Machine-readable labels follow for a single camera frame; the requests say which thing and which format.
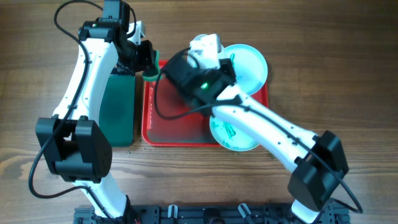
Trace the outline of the green sponge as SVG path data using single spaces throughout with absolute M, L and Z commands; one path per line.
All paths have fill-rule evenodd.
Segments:
M 154 53 L 155 53 L 154 65 L 142 73 L 142 77 L 146 82 L 154 82 L 159 77 L 160 73 L 159 51 L 155 50 Z

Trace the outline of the light blue plate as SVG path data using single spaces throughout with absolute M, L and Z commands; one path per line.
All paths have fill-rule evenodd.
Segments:
M 257 49 L 246 44 L 234 44 L 225 47 L 219 59 L 229 58 L 233 63 L 236 81 L 240 89 L 248 95 L 257 93 L 266 83 L 267 62 Z
M 258 147 L 253 138 L 232 124 L 210 117 L 210 131 L 214 139 L 223 147 L 236 152 L 250 151 Z

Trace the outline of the white plate with green stain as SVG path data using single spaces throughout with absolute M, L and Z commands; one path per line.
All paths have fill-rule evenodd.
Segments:
M 190 42 L 188 53 L 201 62 L 216 62 L 223 50 L 220 36 L 217 34 L 200 34 Z

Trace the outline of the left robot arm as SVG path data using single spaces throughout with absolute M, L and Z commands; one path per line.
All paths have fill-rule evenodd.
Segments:
M 74 36 L 79 46 L 76 66 L 60 104 L 50 118 L 40 118 L 35 132 L 38 158 L 49 171 L 84 192 L 98 223 L 138 223 L 111 175 L 112 147 L 99 127 L 109 76 L 159 74 L 159 54 L 144 38 L 144 25 L 123 1 L 106 1 L 102 15 L 86 21 Z

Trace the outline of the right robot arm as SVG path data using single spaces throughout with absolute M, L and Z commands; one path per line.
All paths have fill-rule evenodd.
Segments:
M 344 184 L 349 167 L 340 139 L 292 124 L 253 98 L 265 84 L 264 56 L 245 44 L 222 46 L 216 34 L 199 35 L 176 53 L 162 73 L 191 106 L 192 113 L 231 124 L 265 147 L 290 172 L 292 213 L 316 222 Z

